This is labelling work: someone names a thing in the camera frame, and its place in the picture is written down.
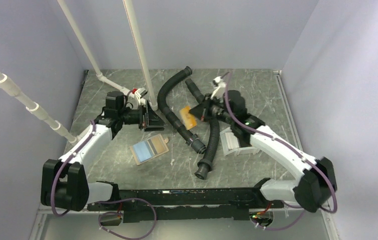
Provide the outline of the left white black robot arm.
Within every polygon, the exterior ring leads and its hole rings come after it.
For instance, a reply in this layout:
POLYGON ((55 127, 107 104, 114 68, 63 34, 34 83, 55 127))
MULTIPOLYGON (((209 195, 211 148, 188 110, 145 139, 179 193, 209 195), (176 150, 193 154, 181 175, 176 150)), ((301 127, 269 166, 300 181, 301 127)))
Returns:
POLYGON ((101 203, 106 209, 119 206, 119 186, 109 181, 89 183, 85 167, 116 137, 124 125, 136 125, 145 132, 162 131, 165 122, 147 105, 127 106, 128 96, 110 91, 101 113, 90 122, 83 138, 59 159, 47 160, 42 169, 41 204, 60 217, 81 211, 87 204, 101 203))

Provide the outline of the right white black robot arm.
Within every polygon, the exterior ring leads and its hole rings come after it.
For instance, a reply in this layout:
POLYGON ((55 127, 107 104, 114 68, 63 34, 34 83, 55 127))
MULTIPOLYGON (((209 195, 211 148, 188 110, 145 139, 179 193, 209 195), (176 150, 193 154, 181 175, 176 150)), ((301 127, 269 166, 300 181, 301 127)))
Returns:
POLYGON ((233 134, 243 143, 271 156, 292 176, 293 180, 266 179, 253 194, 253 203, 263 208, 271 201, 293 202, 311 213, 324 209, 331 199, 337 211, 337 183, 332 162, 317 159, 284 140, 258 117, 250 114, 240 92, 231 90, 219 99, 207 94, 204 100, 189 110, 197 119, 206 122, 218 120, 230 126, 233 134))

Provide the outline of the tan leather card holder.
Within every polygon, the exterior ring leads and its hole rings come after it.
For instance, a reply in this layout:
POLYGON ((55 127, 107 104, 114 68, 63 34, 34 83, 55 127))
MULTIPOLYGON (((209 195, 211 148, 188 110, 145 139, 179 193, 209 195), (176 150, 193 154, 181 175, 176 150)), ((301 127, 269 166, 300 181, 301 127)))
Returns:
POLYGON ((169 151, 167 143, 168 137, 161 134, 154 135, 146 140, 138 142, 130 147, 133 159, 137 166, 148 162, 169 151))

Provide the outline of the gold VIP card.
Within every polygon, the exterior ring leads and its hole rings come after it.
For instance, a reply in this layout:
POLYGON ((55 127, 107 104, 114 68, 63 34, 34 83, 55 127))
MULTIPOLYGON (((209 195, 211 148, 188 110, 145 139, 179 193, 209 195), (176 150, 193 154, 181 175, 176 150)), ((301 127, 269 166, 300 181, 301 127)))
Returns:
POLYGON ((190 106, 186 106, 179 110, 180 117, 187 130, 190 130, 197 126, 196 118, 192 114, 190 114, 190 109, 190 106))

